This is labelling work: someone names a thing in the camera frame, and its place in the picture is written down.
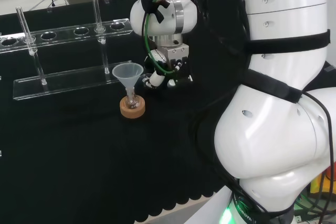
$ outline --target black cable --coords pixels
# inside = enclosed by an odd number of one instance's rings
[[[320,181],[320,188],[319,188],[319,194],[317,196],[317,199],[315,200],[315,202],[311,201],[310,199],[306,199],[309,203],[311,203],[311,207],[308,209],[308,211],[314,210],[314,208],[319,208],[320,210],[323,210],[323,208],[321,208],[319,206],[319,201],[321,199],[322,196],[322,192],[323,192],[323,183],[324,183],[324,178],[325,178],[325,172],[322,173],[321,175],[321,181]]]
[[[309,213],[311,212],[312,210],[314,210],[315,208],[318,208],[320,210],[323,210],[323,208],[321,208],[318,204],[319,204],[319,201],[321,199],[321,196],[322,196],[322,192],[323,192],[323,182],[324,182],[324,178],[325,178],[325,172],[322,173],[322,176],[321,176],[321,182],[320,182],[320,187],[319,187],[319,194],[317,196],[317,199],[315,200],[315,202],[311,201],[310,199],[308,198],[305,198],[305,200],[307,200],[309,203],[311,203],[311,207],[308,208],[308,207],[305,207],[304,205],[302,205],[300,202],[297,202],[295,204],[297,204],[299,207],[302,208],[302,210],[297,210],[297,213],[299,213],[299,215],[302,215],[301,213],[302,212],[306,212],[306,213]]]
[[[238,0],[238,8],[239,8],[239,16],[240,16],[241,22],[243,23],[246,36],[248,39],[250,39],[250,28],[249,28],[248,17],[247,17],[245,6],[242,0]]]
[[[311,94],[304,92],[304,95],[308,96],[311,100],[313,100],[315,103],[317,103],[325,112],[326,116],[327,116],[327,121],[328,121],[328,135],[329,135],[329,151],[330,151],[330,168],[331,168],[331,178],[334,177],[334,148],[333,148],[333,141],[332,141],[332,124],[331,124],[331,116],[329,114],[329,111],[327,110],[327,108],[315,97],[313,97]],[[328,195],[328,199],[326,202],[326,205],[324,206],[324,209],[321,213],[321,217],[319,220],[319,224],[321,224],[323,222],[323,217],[326,214],[326,212],[328,211],[328,205],[331,201],[331,197],[333,194],[333,181],[330,180],[330,188],[329,188],[329,195]]]

